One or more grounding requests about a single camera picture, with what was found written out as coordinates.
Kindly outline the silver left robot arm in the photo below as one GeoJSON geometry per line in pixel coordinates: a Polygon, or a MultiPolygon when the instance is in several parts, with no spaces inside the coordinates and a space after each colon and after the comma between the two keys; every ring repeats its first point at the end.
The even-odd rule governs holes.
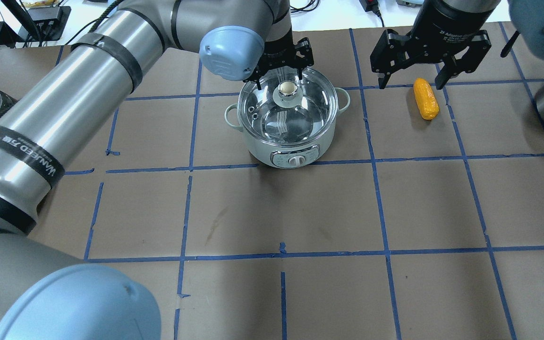
{"type": "Polygon", "coordinates": [[[226,80],[303,69],[287,0],[123,0],[0,116],[0,340],[159,340],[139,282],[28,238],[37,207],[168,48],[226,80]]]}

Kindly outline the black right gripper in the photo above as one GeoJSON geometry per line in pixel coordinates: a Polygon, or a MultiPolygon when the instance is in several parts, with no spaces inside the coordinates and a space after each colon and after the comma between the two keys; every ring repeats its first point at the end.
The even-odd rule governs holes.
{"type": "Polygon", "coordinates": [[[498,0],[425,0],[406,34],[387,28],[374,47],[370,63],[381,90],[391,75],[414,64],[440,64],[437,90],[460,73],[473,73],[492,43],[482,26],[498,0]]]}

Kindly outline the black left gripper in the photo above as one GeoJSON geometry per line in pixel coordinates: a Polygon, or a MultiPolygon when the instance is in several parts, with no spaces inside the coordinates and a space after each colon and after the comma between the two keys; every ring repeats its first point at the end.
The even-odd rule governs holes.
{"type": "Polygon", "coordinates": [[[296,72],[295,82],[297,85],[303,84],[304,69],[315,64],[312,51],[312,45],[308,37],[300,39],[296,44],[293,42],[293,30],[276,41],[264,43],[264,51],[258,64],[253,71],[255,85],[258,90],[262,89],[261,77],[268,71],[290,67],[296,72]]]}

